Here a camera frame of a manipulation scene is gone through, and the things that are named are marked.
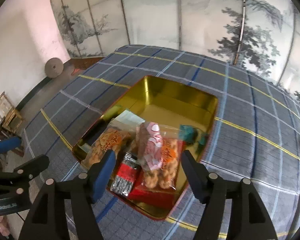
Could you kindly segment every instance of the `chair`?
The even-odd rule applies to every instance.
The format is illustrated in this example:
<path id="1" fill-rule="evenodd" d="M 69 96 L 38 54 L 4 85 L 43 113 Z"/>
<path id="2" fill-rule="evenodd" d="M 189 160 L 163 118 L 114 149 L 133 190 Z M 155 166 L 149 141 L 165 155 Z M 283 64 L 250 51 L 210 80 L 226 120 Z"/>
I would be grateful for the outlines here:
<path id="1" fill-rule="evenodd" d="M 4 127 L 7 127 L 11 132 L 15 133 L 24 119 L 16 110 L 5 92 L 0 95 L 0 119 L 5 117 Z"/>

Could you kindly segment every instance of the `white wall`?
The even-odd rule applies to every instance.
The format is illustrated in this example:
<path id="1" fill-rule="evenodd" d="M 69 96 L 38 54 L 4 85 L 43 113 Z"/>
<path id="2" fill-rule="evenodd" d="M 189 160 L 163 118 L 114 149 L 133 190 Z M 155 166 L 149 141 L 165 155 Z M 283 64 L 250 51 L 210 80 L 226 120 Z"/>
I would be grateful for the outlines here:
<path id="1" fill-rule="evenodd" d="M 6 0 L 0 8 L 0 95 L 16 106 L 43 78 L 52 57 L 70 59 L 50 0 Z"/>

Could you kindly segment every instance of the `wall mural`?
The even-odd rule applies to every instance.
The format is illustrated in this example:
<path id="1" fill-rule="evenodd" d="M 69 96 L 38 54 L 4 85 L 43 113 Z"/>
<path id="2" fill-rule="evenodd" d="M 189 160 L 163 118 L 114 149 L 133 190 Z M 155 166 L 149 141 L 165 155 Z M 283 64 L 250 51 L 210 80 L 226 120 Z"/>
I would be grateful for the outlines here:
<path id="1" fill-rule="evenodd" d="M 106 56 L 129 43 L 230 63 L 237 54 L 243 0 L 50 1 L 73 58 Z M 236 66 L 277 84 L 300 102 L 300 14 L 290 0 L 246 0 Z"/>

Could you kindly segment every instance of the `pink snack package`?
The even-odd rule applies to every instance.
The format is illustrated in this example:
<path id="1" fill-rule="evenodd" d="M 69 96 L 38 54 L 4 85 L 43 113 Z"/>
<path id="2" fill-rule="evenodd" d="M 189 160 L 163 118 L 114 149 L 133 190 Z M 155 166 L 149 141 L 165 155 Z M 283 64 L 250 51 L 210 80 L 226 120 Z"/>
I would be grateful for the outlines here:
<path id="1" fill-rule="evenodd" d="M 153 171 L 162 166 L 161 147 L 163 144 L 159 125 L 143 122 L 138 133 L 138 161 L 144 171 Z"/>

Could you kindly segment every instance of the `metal screw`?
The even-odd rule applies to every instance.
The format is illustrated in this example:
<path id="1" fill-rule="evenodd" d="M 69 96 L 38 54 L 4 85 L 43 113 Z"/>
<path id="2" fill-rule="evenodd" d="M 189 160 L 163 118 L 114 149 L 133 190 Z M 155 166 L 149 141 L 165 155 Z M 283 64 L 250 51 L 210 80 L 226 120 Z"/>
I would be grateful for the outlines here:
<path id="1" fill-rule="evenodd" d="M 218 178 L 218 175 L 212 172 L 212 173 L 209 174 L 209 178 L 210 179 L 216 179 L 216 178 Z"/>
<path id="2" fill-rule="evenodd" d="M 83 172 L 83 173 L 80 173 L 78 177 L 79 177 L 79 179 L 85 179 L 86 177 L 88 177 L 88 174 Z"/>
<path id="3" fill-rule="evenodd" d="M 251 180 L 250 180 L 250 179 L 247 179 L 247 178 L 244 178 L 244 179 L 242 180 L 242 182 L 243 182 L 244 184 L 249 185 L 249 184 L 251 183 Z"/>
<path id="4" fill-rule="evenodd" d="M 21 188 L 21 187 L 18 188 L 18 189 L 16 190 L 16 192 L 17 192 L 17 194 L 19 194 L 19 195 L 22 194 L 22 193 L 23 193 L 23 188 Z"/>
<path id="5" fill-rule="evenodd" d="M 46 180 L 46 184 L 47 185 L 51 185 L 51 184 L 53 184 L 54 183 L 54 180 L 53 179 L 47 179 Z"/>

